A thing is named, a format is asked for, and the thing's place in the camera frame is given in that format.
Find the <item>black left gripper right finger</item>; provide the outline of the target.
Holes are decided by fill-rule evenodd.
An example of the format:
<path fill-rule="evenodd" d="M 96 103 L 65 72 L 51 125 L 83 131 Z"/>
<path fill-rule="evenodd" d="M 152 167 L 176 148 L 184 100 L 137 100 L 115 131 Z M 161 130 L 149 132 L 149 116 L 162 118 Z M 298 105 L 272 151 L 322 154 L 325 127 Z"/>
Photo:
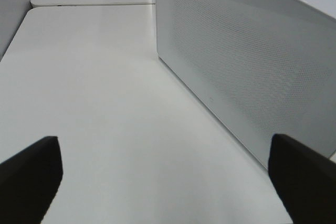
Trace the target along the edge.
<path fill-rule="evenodd" d="M 335 223 L 335 163 L 285 134 L 271 139 L 268 175 L 293 223 Z"/>

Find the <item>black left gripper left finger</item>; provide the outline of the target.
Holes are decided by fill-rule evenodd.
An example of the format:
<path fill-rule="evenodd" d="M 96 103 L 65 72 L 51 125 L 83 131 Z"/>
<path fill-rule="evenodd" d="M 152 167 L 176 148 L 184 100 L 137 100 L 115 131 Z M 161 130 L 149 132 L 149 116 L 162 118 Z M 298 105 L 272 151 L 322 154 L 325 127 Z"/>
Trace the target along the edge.
<path fill-rule="evenodd" d="M 1 223 L 41 223 L 62 177 L 56 136 L 46 136 L 2 162 Z"/>

